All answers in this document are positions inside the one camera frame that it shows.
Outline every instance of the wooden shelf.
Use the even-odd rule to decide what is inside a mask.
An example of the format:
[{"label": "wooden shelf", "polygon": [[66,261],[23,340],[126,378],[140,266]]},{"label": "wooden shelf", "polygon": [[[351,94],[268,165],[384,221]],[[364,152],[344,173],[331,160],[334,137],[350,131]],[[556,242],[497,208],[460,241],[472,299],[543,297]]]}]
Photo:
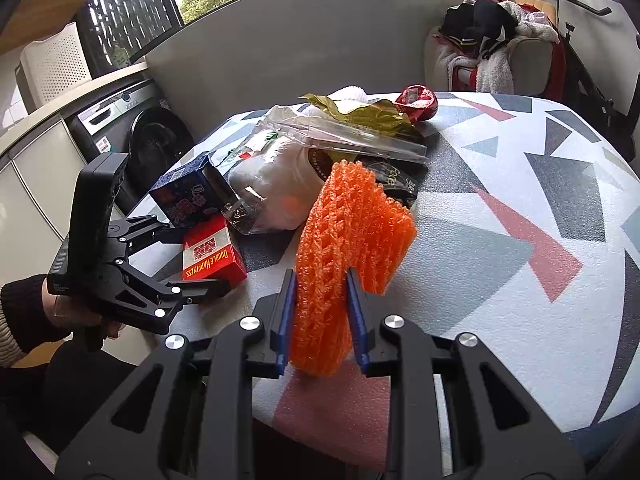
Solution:
[{"label": "wooden shelf", "polygon": [[0,55],[60,32],[86,0],[22,0],[0,35]]}]

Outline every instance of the gold foil wrapper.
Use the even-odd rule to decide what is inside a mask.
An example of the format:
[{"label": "gold foil wrapper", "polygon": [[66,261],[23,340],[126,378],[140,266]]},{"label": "gold foil wrapper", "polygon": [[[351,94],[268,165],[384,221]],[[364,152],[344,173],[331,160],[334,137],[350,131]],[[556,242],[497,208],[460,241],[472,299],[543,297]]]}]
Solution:
[{"label": "gold foil wrapper", "polygon": [[361,104],[350,112],[342,113],[336,103],[326,96],[306,94],[302,98],[338,122],[362,126],[382,135],[421,144],[422,136],[411,124],[409,116],[398,112],[396,106],[388,99],[380,99],[373,104]]}]

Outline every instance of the washing machine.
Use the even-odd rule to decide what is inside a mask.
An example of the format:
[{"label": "washing machine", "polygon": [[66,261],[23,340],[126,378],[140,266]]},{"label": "washing machine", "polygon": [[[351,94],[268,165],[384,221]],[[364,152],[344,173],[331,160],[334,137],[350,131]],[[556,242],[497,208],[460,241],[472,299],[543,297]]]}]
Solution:
[{"label": "washing machine", "polygon": [[129,153],[116,204],[128,214],[194,145],[153,80],[136,83],[79,112],[69,131],[87,162],[104,152]]}]

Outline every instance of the orange foam net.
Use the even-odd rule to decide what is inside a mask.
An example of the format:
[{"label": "orange foam net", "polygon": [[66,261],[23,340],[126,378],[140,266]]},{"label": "orange foam net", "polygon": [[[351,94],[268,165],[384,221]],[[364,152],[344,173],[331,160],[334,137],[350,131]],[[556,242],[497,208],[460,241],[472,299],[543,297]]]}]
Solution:
[{"label": "orange foam net", "polygon": [[387,197],[362,164],[334,164],[302,231],[296,255],[298,304],[290,360],[332,375],[351,350],[346,271],[382,294],[417,232],[409,211]]}]

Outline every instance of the clothes pile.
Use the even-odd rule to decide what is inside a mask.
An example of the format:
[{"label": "clothes pile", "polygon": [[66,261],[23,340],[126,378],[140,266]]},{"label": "clothes pile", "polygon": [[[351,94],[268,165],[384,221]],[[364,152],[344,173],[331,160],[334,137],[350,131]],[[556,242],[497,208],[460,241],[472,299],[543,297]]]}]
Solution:
[{"label": "clothes pile", "polygon": [[465,0],[447,10],[434,35],[439,45],[433,87],[460,90],[456,73],[466,68],[473,71],[470,85],[477,92],[513,94],[510,56],[530,38],[561,46],[558,31],[535,7],[513,0]]}]

